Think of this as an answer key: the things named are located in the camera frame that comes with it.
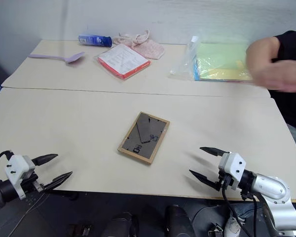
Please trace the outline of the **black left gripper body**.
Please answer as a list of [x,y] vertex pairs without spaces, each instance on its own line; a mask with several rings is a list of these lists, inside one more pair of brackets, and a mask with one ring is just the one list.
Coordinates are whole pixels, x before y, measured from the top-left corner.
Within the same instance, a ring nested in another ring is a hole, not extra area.
[[21,188],[25,194],[31,192],[44,192],[45,186],[38,182],[38,175],[33,173],[29,178],[21,182]]

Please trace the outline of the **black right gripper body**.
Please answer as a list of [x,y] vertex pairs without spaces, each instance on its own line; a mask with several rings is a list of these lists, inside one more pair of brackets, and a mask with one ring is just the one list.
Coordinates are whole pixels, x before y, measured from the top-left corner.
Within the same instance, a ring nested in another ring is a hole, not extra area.
[[226,189],[233,185],[233,182],[233,177],[229,173],[220,170],[219,180],[215,182],[214,189],[216,191],[222,191],[222,193],[225,193]]

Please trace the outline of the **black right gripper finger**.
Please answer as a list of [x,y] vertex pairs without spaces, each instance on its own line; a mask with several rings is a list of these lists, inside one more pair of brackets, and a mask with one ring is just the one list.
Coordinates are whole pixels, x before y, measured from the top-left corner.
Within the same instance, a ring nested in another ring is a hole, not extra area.
[[213,148],[213,147],[200,147],[201,150],[217,157],[222,157],[224,154],[229,154],[228,151],[223,151],[218,148]]
[[190,173],[196,178],[198,179],[201,183],[213,188],[216,191],[220,191],[221,189],[221,184],[220,182],[212,182],[210,180],[208,180],[208,178],[200,173],[197,173],[193,170],[189,170]]

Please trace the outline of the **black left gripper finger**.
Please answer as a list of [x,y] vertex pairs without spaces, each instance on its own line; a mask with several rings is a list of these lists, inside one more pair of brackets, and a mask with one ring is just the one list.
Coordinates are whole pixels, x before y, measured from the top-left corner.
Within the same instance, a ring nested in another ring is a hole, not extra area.
[[34,163],[34,165],[43,165],[53,160],[57,156],[58,154],[47,154],[47,155],[39,156],[37,158],[32,159],[32,162]]
[[57,188],[58,186],[62,185],[71,175],[72,175],[72,171],[64,173],[60,176],[57,176],[56,178],[54,178],[52,180],[51,183],[44,185],[43,186],[43,190],[44,191],[51,191],[55,188]]

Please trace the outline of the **person's bare hand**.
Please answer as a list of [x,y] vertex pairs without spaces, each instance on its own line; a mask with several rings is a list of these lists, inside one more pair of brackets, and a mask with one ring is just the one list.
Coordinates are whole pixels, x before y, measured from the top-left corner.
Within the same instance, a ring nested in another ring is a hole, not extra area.
[[283,60],[269,63],[250,71],[254,83],[268,90],[296,92],[296,61]]

